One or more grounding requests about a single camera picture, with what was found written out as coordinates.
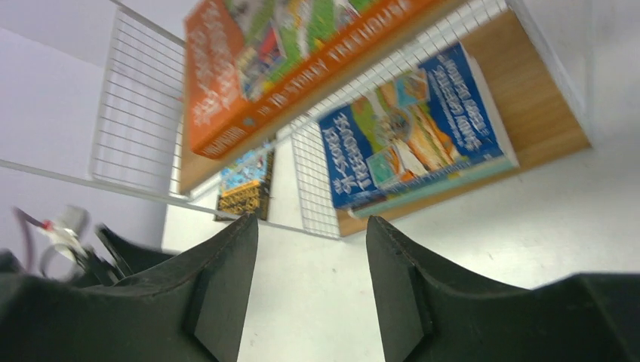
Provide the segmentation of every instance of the metal wire shelf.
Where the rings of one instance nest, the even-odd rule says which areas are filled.
[[[278,140],[260,149],[253,160],[238,165],[236,172],[280,146],[292,152],[303,228],[270,222],[264,224],[324,238],[339,238],[316,120],[334,107],[354,100],[436,54],[507,8],[513,9],[518,15],[575,115],[582,124],[588,125],[592,79],[587,79],[586,94],[581,97],[523,1],[468,1],[420,33],[410,44],[390,54],[291,122],[278,132]],[[192,210],[237,217],[196,204],[198,199],[215,190],[223,181],[219,175],[190,195],[177,193],[180,148],[183,145],[181,95],[184,41],[130,8],[115,3],[119,10],[114,19],[94,132],[89,166],[91,179],[79,179],[4,160],[0,160],[0,166]]]

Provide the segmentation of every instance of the blue book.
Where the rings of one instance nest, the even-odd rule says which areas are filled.
[[[319,125],[338,209],[433,195],[459,186],[451,175],[486,162],[499,166],[468,179],[518,166],[482,72],[459,43]]]

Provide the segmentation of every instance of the children's book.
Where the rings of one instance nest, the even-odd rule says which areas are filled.
[[[518,166],[482,72],[460,43],[319,124],[339,209],[399,196],[406,203]]]
[[[223,169],[220,175],[220,197],[217,209],[233,215],[255,213],[258,219],[267,220],[269,216],[269,192],[273,171],[273,150],[255,159],[254,162],[234,170],[236,166],[256,157],[257,151],[249,151],[233,164]],[[214,221],[229,221],[229,218],[216,215]]]

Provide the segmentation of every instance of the white ceiling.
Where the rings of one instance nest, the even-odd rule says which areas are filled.
[[[108,0],[5,0],[0,27],[103,66],[115,5]]]
[[[198,0],[124,0],[144,17],[183,38],[183,18]],[[109,0],[0,1],[0,28],[104,66],[116,6]]]

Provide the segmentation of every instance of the red wire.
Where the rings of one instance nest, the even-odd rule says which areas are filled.
[[[18,207],[14,207],[14,215],[16,216],[18,223],[20,224],[20,229],[23,234],[24,248],[26,254],[26,272],[31,272],[33,270],[33,261],[35,259],[35,243],[33,242],[33,237],[31,236],[31,231],[29,230],[29,224],[43,229],[45,224],[37,220],[35,217],[25,213]]]

